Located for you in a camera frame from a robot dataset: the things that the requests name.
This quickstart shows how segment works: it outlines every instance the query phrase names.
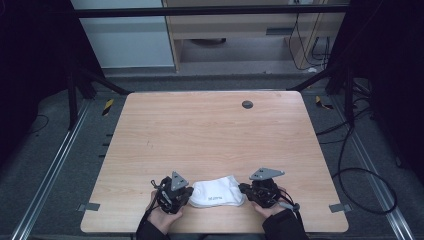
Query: white cloth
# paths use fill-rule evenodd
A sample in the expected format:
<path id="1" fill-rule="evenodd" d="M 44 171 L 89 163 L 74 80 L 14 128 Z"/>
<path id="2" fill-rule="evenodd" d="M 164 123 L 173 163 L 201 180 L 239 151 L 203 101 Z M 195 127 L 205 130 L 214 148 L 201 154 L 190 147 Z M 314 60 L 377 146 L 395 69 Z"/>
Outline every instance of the white cloth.
<path id="1" fill-rule="evenodd" d="M 238 185 L 234 176 L 195 182 L 189 203 L 197 208 L 222 205 L 240 206 L 244 202 L 244 195 L 240 192 Z"/>

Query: black cable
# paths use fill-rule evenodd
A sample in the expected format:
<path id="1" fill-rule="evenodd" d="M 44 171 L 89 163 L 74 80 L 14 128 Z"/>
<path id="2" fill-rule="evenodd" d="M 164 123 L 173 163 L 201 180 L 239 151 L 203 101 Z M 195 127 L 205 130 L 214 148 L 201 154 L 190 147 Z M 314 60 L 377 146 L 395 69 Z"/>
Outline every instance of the black cable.
<path id="1" fill-rule="evenodd" d="M 327 52 L 328 52 L 328 41 L 326 41 L 324 56 L 322 57 L 322 60 L 321 60 L 321 68 L 323 70 L 326 68 L 326 65 L 327 65 L 327 62 L 326 62 L 327 61 Z"/>
<path id="2" fill-rule="evenodd" d="M 392 212 L 393 210 L 396 209 L 397 207 L 397 195 L 396 192 L 393 190 L 393 188 L 390 186 L 390 184 L 384 180 L 382 177 L 380 177 L 378 174 L 371 172 L 367 169 L 363 169 L 363 168 L 346 168 L 346 169 L 341 169 L 341 163 L 342 163 L 342 157 L 343 157 L 343 152 L 345 150 L 345 146 L 347 143 L 347 139 L 349 138 L 349 136 L 352 134 L 354 127 L 350 127 L 348 130 L 348 134 L 346 134 L 346 137 L 344 139 L 341 151 L 340 151 L 340 155 L 339 155 L 339 159 L 338 159 L 338 164 L 337 164 L 337 172 L 332 176 L 332 178 L 335 178 L 336 176 L 339 176 L 339 184 L 340 187 L 343 191 L 343 193 L 346 195 L 346 197 L 352 202 L 354 203 L 357 207 L 361 208 L 362 210 L 369 212 L 369 213 L 373 213 L 373 214 L 377 214 L 377 215 L 385 215 L 387 213 Z M 361 204 L 359 204 L 357 201 L 355 201 L 346 191 L 344 185 L 343 185 L 343 181 L 342 181 L 342 173 L 343 172 L 347 172 L 347 171 L 363 171 L 363 172 L 367 172 L 375 177 L 377 177 L 378 179 L 380 179 L 382 182 L 384 182 L 384 184 L 386 184 L 387 188 L 389 189 L 390 193 L 392 194 L 392 197 L 394 199 L 394 203 L 393 206 L 388 209 L 388 210 L 384 210 L 384 211 L 379 211 L 379 210 L 374 210 L 374 209 L 370 209 L 368 207 L 365 207 Z"/>
<path id="3" fill-rule="evenodd" d="M 50 119 L 46 115 L 39 114 L 39 115 L 37 115 L 37 117 L 44 117 L 46 119 L 46 122 L 44 123 L 44 125 L 42 127 L 38 128 L 37 130 L 28 132 L 27 134 L 33 134 L 33 133 L 39 132 L 39 131 L 43 130 L 43 128 L 45 128 L 47 126 L 47 124 L 49 124 Z"/>
<path id="4" fill-rule="evenodd" d="M 303 231 L 305 231 L 305 227 L 303 225 L 303 220 L 302 220 L 302 216 L 300 215 L 300 211 L 299 211 L 299 204 L 294 203 L 293 198 L 290 196 L 290 194 L 288 194 L 287 191 L 283 190 L 283 189 L 279 189 L 280 190 L 280 197 L 283 198 L 288 204 L 293 206 L 293 212 L 296 215 L 297 221 L 300 223 L 300 226 L 302 227 Z"/>
<path id="5" fill-rule="evenodd" d="M 358 112 L 357 114 L 354 115 L 354 118 L 355 119 L 358 119 L 361 114 L 369 111 L 370 109 L 371 109 L 370 107 L 367 107 L 367 108 L 361 110 L 360 112 Z M 339 123 L 339 124 L 337 124 L 335 126 L 329 127 L 329 128 L 327 128 L 327 129 L 325 129 L 325 130 L 323 130 L 321 132 L 317 132 L 316 135 L 317 136 L 320 136 L 320 135 L 328 134 L 330 132 L 333 132 L 333 131 L 335 131 L 335 130 L 341 128 L 341 127 L 343 127 L 344 125 L 346 125 L 348 123 L 349 123 L 349 121 L 346 120 L 346 121 L 344 121 L 342 123 Z"/>
<path id="6" fill-rule="evenodd" d="M 309 66 L 308 68 L 300 68 L 296 65 L 296 61 L 294 61 L 294 66 L 296 67 L 297 70 L 307 70 L 311 67 L 319 66 L 319 64 L 309 62 L 308 58 L 306 57 L 305 47 L 303 46 L 302 38 L 300 37 L 299 24 L 298 23 L 299 23 L 299 13 L 296 14 L 296 21 L 294 23 L 292 33 L 289 37 L 289 52 L 290 52 L 290 55 L 292 56 L 292 59 L 294 61 L 294 55 L 293 55 L 293 52 L 291 51 L 291 39 L 292 39 L 292 36 L 294 34 L 295 29 L 297 29 L 297 35 L 299 36 L 299 42 L 300 42 L 300 46 L 302 47 L 303 57 L 305 58 L 306 62 L 308 62 L 311 66 Z"/>
<path id="7" fill-rule="evenodd" d="M 356 104 L 359 101 L 366 101 L 366 102 L 370 103 L 370 98 L 369 97 L 357 98 L 353 101 L 353 104 Z"/>
<path id="8" fill-rule="evenodd" d="M 344 142 L 344 138 L 336 141 L 330 141 L 330 142 L 320 142 L 319 144 L 325 145 L 325 144 L 332 144 L 332 143 L 339 143 Z"/>
<path id="9" fill-rule="evenodd" d="M 316 74 L 315 76 L 311 77 L 310 79 L 308 79 L 307 81 L 298 84 L 294 87 L 288 88 L 288 90 L 296 90 L 296 91 L 302 91 L 303 89 L 305 89 L 306 87 L 308 87 L 309 85 L 321 80 L 322 78 L 329 76 L 331 74 L 333 74 L 334 72 L 336 72 L 336 70 L 338 68 L 340 68 L 341 66 L 344 66 L 344 64 L 342 64 L 343 62 L 345 62 L 347 59 L 347 57 L 350 55 L 350 52 L 353 50 L 353 46 L 356 43 L 357 39 L 359 37 L 362 36 L 363 32 L 365 31 L 365 29 L 368 27 L 368 25 L 370 24 L 371 20 L 375 17 L 375 15 L 377 14 L 378 10 L 380 9 L 381 5 L 383 4 L 384 0 L 381 0 L 380 3 L 378 4 L 378 6 L 376 7 L 375 11 L 371 14 L 371 16 L 367 19 L 367 21 L 365 22 L 365 24 L 363 24 L 363 26 L 361 27 L 361 29 L 356 33 L 355 36 L 353 36 L 353 38 L 350 39 L 349 43 L 347 44 L 347 46 L 340 52 L 340 54 L 338 54 L 337 57 L 335 57 L 335 61 L 333 61 L 332 66 L 330 66 L 330 68 L 328 69 L 328 71 L 322 71 L 318 74 Z"/>
<path id="10" fill-rule="evenodd" d="M 366 97 L 371 97 L 371 91 L 369 89 L 366 89 L 361 84 L 355 82 L 355 80 L 353 81 L 353 85 L 356 88 L 356 90 L 359 92 L 359 94 Z"/>
<path id="11" fill-rule="evenodd" d="M 140 220 L 140 223 L 138 225 L 138 229 L 137 232 L 139 232 L 141 230 L 141 228 L 143 227 L 143 225 L 146 223 L 147 218 L 150 216 L 150 214 L 152 213 L 152 211 L 157 208 L 158 206 L 155 206 L 156 201 L 159 198 L 159 194 L 160 194 L 160 190 L 156 191 L 155 197 L 153 198 L 153 201 L 150 203 L 150 206 L 148 207 L 148 209 L 146 210 L 146 212 L 144 213 L 143 217 Z"/>
<path id="12" fill-rule="evenodd" d="M 315 59 L 315 60 L 322 60 L 322 59 L 319 59 L 319 58 L 316 58 L 316 57 L 315 57 L 315 55 L 321 55 L 321 54 L 315 54 L 315 53 L 314 53 L 314 52 L 315 52 L 315 47 L 317 46 L 317 43 L 318 43 L 318 39 L 319 39 L 319 37 L 315 38 L 314 45 L 312 45 L 311 56 L 312 56 L 312 58 L 313 58 L 313 59 Z"/>
<path id="13" fill-rule="evenodd" d="M 358 90 L 358 89 L 353 89 L 353 90 L 352 90 L 352 92 L 353 92 L 356 96 L 361 95 L 361 96 L 364 96 L 364 97 L 371 97 L 371 95 L 369 95 L 369 94 L 365 94 L 363 91 Z"/>
<path id="14" fill-rule="evenodd" d="M 329 60 L 330 60 L 330 37 L 327 37 L 327 44 L 325 45 L 325 55 L 324 55 L 324 69 L 327 68 L 327 64 Z"/>

